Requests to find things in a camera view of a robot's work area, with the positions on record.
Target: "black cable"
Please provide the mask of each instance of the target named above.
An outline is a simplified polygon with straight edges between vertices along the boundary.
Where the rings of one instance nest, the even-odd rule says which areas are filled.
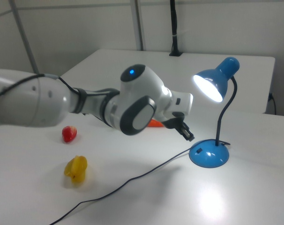
[[[175,0],[170,0],[170,12],[171,12],[171,27],[172,27],[172,47],[170,56],[179,57],[182,52],[179,52],[178,48],[178,38],[177,38],[177,27],[178,27],[178,19],[175,10]]]
[[[26,78],[24,78],[24,79],[22,79],[20,81],[17,81],[16,83],[14,83],[11,86],[9,86],[9,87],[5,88],[4,90],[2,90],[0,92],[0,96],[6,94],[8,91],[12,90],[13,88],[19,86],[22,83],[25,83],[27,81],[30,81],[30,80],[33,80],[33,79],[39,78],[39,77],[45,77],[45,75],[44,74],[33,75],[33,76],[26,77]]]
[[[60,81],[62,81],[62,83],[65,84],[65,85],[69,88],[69,90],[71,90],[73,93],[79,95],[79,92],[76,91],[74,88],[72,88],[66,81],[63,80],[63,78],[58,77],[58,79],[59,79]],[[87,94],[87,96],[101,96],[101,95],[107,95],[107,94],[104,94],[104,93]]]
[[[269,93],[269,95],[268,95],[268,102],[269,102],[270,100],[273,100],[274,114],[276,115],[276,114],[277,114],[277,106],[276,106],[276,104],[275,104],[275,100],[274,100],[274,97],[273,97],[273,94],[272,94],[272,93]]]
[[[63,78],[58,77],[58,79],[59,79],[60,81],[62,81],[62,83],[65,84],[65,85],[69,88],[69,90],[71,90],[73,93],[75,93],[75,94],[77,94],[77,95],[79,94],[78,91],[74,90],[69,84],[67,84],[66,81],[63,80]]]
[[[144,177],[144,176],[148,175],[149,173],[151,173],[151,172],[155,171],[156,169],[158,169],[158,168],[164,166],[165,164],[169,163],[170,161],[172,161],[172,160],[175,159],[176,157],[178,157],[178,156],[184,154],[185,152],[187,152],[187,151],[189,151],[189,150],[190,150],[190,148],[187,149],[187,150],[182,151],[181,153],[179,153],[179,154],[177,154],[176,156],[174,156],[174,157],[168,159],[166,162],[164,162],[164,163],[158,165],[157,167],[153,168],[152,170],[148,171],[147,173],[144,173],[144,174],[142,174],[142,175],[140,175],[140,176],[133,177],[133,178],[127,180],[127,181],[126,181],[123,185],[121,185],[119,188],[115,189],[114,191],[112,191],[112,192],[110,192],[110,193],[108,193],[108,194],[106,194],[106,195],[104,195],[104,196],[102,196],[102,197],[100,197],[100,198],[91,199],[91,200],[87,200],[87,201],[82,201],[82,202],[78,203],[78,204],[77,204],[75,207],[73,207],[68,213],[66,213],[64,216],[62,216],[61,218],[59,218],[58,220],[54,221],[53,223],[51,223],[51,224],[49,224],[49,225],[54,225],[54,224],[56,224],[57,222],[61,221],[61,220],[62,220],[63,218],[65,218],[69,213],[71,213],[73,210],[75,210],[80,204],[102,200],[102,199],[104,199],[104,198],[106,198],[106,197],[108,197],[108,196],[114,194],[115,192],[119,191],[119,190],[120,190],[121,188],[123,188],[128,182],[130,182],[130,181],[132,181],[132,180],[136,180],[136,179],[138,179],[138,178],[141,178],[141,177]]]
[[[277,114],[277,106],[275,105],[275,100],[272,96],[272,100],[273,100],[273,105],[274,105],[274,114],[276,115]]]

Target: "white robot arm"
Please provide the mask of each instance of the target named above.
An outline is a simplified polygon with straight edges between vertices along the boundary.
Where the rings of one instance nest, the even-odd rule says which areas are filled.
[[[0,125],[50,127],[67,113],[83,113],[135,135],[154,118],[193,140],[183,122],[192,106],[190,93],[169,90],[149,67],[140,64],[127,68],[120,80],[120,91],[87,91],[71,88],[56,75],[0,69]]]

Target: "blue desk lamp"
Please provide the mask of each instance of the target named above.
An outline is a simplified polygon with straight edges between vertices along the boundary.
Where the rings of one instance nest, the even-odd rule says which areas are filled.
[[[216,139],[199,141],[190,148],[189,157],[196,165],[215,168],[225,164],[229,158],[229,152],[225,145],[230,144],[220,141],[219,135],[222,116],[237,93],[237,82],[233,76],[239,67],[240,64],[236,58],[228,57],[216,69],[204,70],[193,76],[195,83],[203,93],[216,102],[223,101],[228,80],[231,79],[234,84],[232,97],[221,111],[218,119]]]

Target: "red strawberry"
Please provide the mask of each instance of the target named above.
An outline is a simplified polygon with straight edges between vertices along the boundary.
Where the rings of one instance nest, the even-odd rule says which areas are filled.
[[[64,127],[62,130],[62,137],[65,142],[71,142],[77,134],[77,130],[73,126]]]

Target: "white table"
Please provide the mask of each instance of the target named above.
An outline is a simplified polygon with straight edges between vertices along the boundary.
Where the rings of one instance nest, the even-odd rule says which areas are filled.
[[[167,52],[141,52],[100,49],[65,73],[62,77],[76,87],[91,90],[97,88],[120,89],[120,75],[131,65],[145,64],[150,67],[171,90],[192,93],[193,105],[218,108],[224,104],[207,98],[192,82],[192,75],[205,69],[216,68],[228,55],[190,54],[170,57]],[[233,55],[240,62],[235,74],[238,92],[231,104],[232,110],[264,113],[273,75],[275,59],[272,57]],[[228,82],[232,95],[233,84]]]
[[[219,113],[192,107],[186,123],[193,142],[165,128],[126,136],[91,115],[69,114],[50,128],[1,126],[0,225],[55,221],[78,202],[103,196],[196,141],[214,138]],[[78,129],[70,144],[61,140],[67,125]],[[59,224],[283,225],[284,117],[228,110],[220,138],[232,144],[222,167],[198,167],[185,154],[102,201],[80,206]],[[78,187],[63,175],[75,155],[89,163]]]

